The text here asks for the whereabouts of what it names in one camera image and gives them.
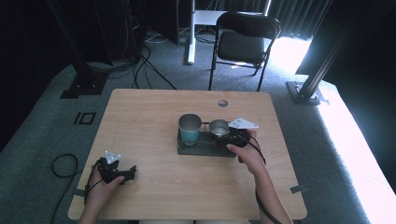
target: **hand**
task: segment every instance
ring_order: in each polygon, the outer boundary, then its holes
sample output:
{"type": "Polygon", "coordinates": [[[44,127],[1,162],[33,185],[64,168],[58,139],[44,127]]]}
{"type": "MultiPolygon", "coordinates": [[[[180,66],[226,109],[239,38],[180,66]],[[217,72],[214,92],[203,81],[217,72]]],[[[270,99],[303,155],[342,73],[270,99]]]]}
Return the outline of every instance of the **hand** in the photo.
{"type": "MultiPolygon", "coordinates": [[[[257,136],[256,131],[252,131],[252,130],[247,130],[247,131],[251,136],[249,140],[250,143],[256,147],[259,147],[257,145],[257,142],[254,140],[256,139],[257,136]]],[[[265,165],[264,162],[262,161],[262,157],[260,156],[260,153],[250,144],[247,144],[245,147],[237,147],[235,145],[228,144],[227,148],[230,149],[233,153],[235,153],[237,156],[239,156],[242,159],[242,161],[247,166],[248,170],[253,175],[258,174],[260,171],[262,171],[262,169],[265,169],[265,165]]]]}
{"type": "Polygon", "coordinates": [[[107,184],[102,180],[98,167],[95,167],[90,184],[91,190],[88,194],[87,202],[85,204],[85,209],[81,216],[80,223],[95,223],[100,211],[103,209],[103,207],[105,207],[114,190],[124,178],[124,176],[119,176],[107,184]]]}

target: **gray carpet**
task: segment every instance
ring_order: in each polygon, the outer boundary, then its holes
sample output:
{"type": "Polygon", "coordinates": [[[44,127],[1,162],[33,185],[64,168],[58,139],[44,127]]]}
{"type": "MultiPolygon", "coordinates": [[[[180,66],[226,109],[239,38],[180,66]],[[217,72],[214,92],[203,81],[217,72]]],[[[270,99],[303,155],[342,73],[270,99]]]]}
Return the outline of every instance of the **gray carpet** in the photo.
{"type": "MultiPolygon", "coordinates": [[[[207,90],[212,45],[198,41],[195,64],[188,66],[185,64],[186,42],[181,42],[180,46],[170,41],[147,43],[151,53],[148,60],[177,89],[207,90]]],[[[149,51],[144,49],[143,54],[148,57],[149,51]]],[[[289,54],[274,52],[262,91],[269,92],[273,98],[298,181],[309,188],[303,193],[308,216],[301,223],[369,223],[326,131],[327,124],[318,106],[295,105],[290,97],[286,81],[304,81],[306,76],[295,76],[295,68],[283,69],[276,64],[277,58],[287,58],[289,54]]],[[[77,170],[84,166],[111,92],[117,88],[131,88],[137,67],[111,73],[102,95],[81,95],[78,99],[60,99],[75,77],[72,66],[66,67],[52,80],[30,116],[0,154],[0,223],[50,223],[70,180],[52,173],[52,161],[61,154],[72,153],[78,158],[77,170]],[[93,123],[75,124],[78,113],[95,113],[93,123]]],[[[231,69],[220,65],[212,88],[214,91],[255,91],[259,77],[247,76],[250,72],[245,68],[231,69]]],[[[137,84],[141,89],[172,89],[149,66],[142,66],[137,84]]],[[[334,85],[322,82],[319,89],[330,102],[330,105],[323,102],[322,106],[343,104],[334,85]]],[[[73,160],[59,159],[56,170],[64,175],[73,174],[73,160]]],[[[75,223],[67,217],[67,211],[78,180],[79,175],[66,193],[55,223],[75,223]]]]}

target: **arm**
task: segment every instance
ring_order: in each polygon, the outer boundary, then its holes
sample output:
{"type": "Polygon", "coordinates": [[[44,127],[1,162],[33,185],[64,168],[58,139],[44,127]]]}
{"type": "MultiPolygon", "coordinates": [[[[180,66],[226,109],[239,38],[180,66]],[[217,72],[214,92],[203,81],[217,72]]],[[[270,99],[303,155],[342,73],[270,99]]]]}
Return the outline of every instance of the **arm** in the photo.
{"type": "Polygon", "coordinates": [[[123,179],[123,176],[119,176],[111,183],[107,184],[105,181],[102,180],[98,168],[95,168],[90,185],[90,188],[92,189],[88,194],[84,211],[82,212],[81,218],[79,219],[80,224],[97,223],[101,210],[110,200],[113,191],[120,184],[120,182],[122,182],[123,179]]]}
{"type": "MultiPolygon", "coordinates": [[[[255,131],[248,130],[248,132],[250,133],[251,137],[256,138],[257,133],[255,131]]],[[[257,143],[252,138],[250,138],[250,142],[257,146],[257,143]]],[[[236,147],[229,144],[227,145],[227,148],[239,156],[242,161],[244,161],[248,170],[254,175],[256,190],[266,210],[280,223],[292,224],[288,212],[286,211],[282,202],[279,200],[271,176],[269,175],[259,152],[256,151],[256,149],[254,149],[251,145],[246,145],[245,147],[236,147]]],[[[262,210],[260,210],[260,217],[262,219],[262,224],[273,223],[262,210]]]]}

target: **black chair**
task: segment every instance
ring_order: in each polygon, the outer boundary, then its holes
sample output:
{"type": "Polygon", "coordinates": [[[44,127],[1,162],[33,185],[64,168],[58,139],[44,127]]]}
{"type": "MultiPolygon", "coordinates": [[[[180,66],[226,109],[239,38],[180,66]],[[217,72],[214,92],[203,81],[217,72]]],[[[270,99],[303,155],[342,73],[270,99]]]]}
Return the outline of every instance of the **black chair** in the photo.
{"type": "Polygon", "coordinates": [[[232,61],[252,64],[238,66],[255,68],[253,76],[256,76],[262,67],[262,76],[257,88],[257,91],[260,91],[271,47],[279,33],[280,23],[274,18],[237,12],[222,14],[216,22],[216,40],[210,69],[209,90],[212,90],[213,71],[216,69],[216,64],[235,65],[235,63],[226,62],[232,61]]]}

